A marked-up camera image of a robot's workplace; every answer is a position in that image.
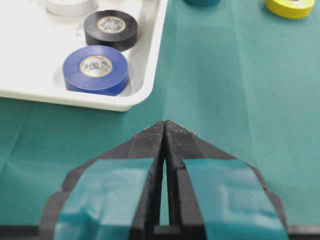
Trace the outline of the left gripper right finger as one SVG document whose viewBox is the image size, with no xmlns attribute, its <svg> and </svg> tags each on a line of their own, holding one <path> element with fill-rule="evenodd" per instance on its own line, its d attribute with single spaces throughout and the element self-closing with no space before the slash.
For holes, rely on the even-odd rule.
<svg viewBox="0 0 320 240">
<path fill-rule="evenodd" d="M 183 240 L 286 240 L 280 198 L 253 166 L 167 120 L 169 222 Z"/>
</svg>

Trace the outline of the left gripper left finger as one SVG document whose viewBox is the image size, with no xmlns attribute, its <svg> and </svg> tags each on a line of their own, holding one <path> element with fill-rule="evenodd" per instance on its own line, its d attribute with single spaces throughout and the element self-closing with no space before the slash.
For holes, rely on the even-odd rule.
<svg viewBox="0 0 320 240">
<path fill-rule="evenodd" d="M 150 240 L 160 222 L 165 123 L 70 170 L 45 204 L 42 240 Z"/>
</svg>

